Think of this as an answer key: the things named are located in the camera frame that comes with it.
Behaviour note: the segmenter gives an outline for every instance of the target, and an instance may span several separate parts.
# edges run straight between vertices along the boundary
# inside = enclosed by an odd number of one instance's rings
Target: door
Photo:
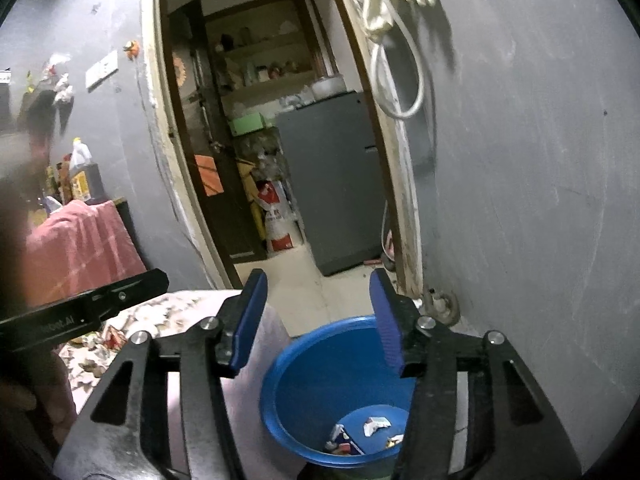
[[[211,71],[209,43],[200,0],[192,0],[169,15],[173,62],[186,134],[180,142],[192,179],[200,176],[206,197],[200,207],[215,233],[218,250],[233,263],[265,260],[249,201],[236,164],[231,131]]]

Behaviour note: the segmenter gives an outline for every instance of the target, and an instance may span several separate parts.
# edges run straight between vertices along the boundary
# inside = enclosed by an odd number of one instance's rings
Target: blue trash bin
[[[308,462],[382,478],[400,448],[385,449],[386,439],[404,433],[414,386],[386,365],[375,317],[354,317],[303,335],[280,354],[262,383],[260,414],[276,441]],[[369,416],[386,416],[392,427],[367,438]],[[337,423],[366,454],[322,451]]]

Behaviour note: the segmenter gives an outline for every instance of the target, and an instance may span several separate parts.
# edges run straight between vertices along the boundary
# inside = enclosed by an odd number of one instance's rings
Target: tile floor
[[[243,283],[255,267],[266,272],[269,304],[280,314],[291,336],[339,319],[373,314],[369,301],[373,267],[359,266],[325,277],[307,244],[274,254],[264,262],[237,264]],[[396,276],[390,276],[395,282]]]

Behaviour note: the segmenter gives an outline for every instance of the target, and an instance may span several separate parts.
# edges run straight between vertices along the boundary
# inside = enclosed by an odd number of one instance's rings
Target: yellow label
[[[89,193],[89,184],[86,181],[86,175],[84,171],[76,174],[71,179],[71,187],[74,194],[74,198],[76,200],[82,200],[86,202],[91,198],[91,193]]]

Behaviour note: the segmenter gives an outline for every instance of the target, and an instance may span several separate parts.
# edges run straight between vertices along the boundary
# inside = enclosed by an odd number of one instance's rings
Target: electrical outlet
[[[118,51],[114,50],[94,64],[84,75],[87,89],[97,85],[100,81],[110,76],[118,69]]]

